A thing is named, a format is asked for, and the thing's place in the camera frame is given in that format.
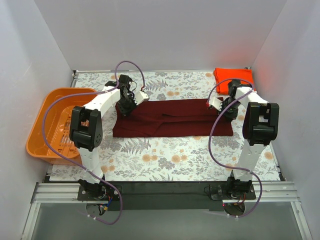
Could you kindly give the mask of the maroon t shirt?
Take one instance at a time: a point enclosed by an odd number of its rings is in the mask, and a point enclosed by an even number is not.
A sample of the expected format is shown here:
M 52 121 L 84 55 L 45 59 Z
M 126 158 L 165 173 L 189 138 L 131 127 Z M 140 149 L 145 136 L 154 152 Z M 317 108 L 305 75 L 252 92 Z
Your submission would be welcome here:
M 209 136 L 218 111 L 206 99 L 146 101 L 129 115 L 119 109 L 112 129 L 115 138 Z

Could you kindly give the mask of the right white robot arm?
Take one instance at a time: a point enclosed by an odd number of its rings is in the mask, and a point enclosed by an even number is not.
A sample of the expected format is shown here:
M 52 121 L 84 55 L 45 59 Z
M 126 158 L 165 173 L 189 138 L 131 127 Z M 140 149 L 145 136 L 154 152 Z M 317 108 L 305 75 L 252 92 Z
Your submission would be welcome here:
M 244 145 L 235 169 L 227 179 L 226 192 L 232 199 L 249 193 L 258 159 L 263 150 L 278 135 L 279 111 L 277 103 L 261 98 L 252 90 L 251 83 L 242 84 L 240 79 L 232 79 L 228 84 L 228 95 L 222 104 L 219 114 L 233 121 L 238 115 L 238 107 L 246 109 L 242 136 Z

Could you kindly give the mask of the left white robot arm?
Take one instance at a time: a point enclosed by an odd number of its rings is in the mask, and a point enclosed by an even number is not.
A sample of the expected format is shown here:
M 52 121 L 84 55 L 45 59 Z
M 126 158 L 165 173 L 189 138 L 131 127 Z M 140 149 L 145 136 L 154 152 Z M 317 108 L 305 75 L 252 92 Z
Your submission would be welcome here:
M 135 94 L 130 90 L 133 80 L 128 75 L 120 75 L 117 89 L 105 94 L 98 94 L 83 106 L 75 106 L 71 113 L 69 138 L 77 148 L 85 167 L 84 179 L 78 182 L 86 194 L 95 200 L 107 197 L 104 178 L 100 167 L 98 146 L 103 140 L 102 118 L 116 106 L 122 116 L 129 115 L 136 107 Z

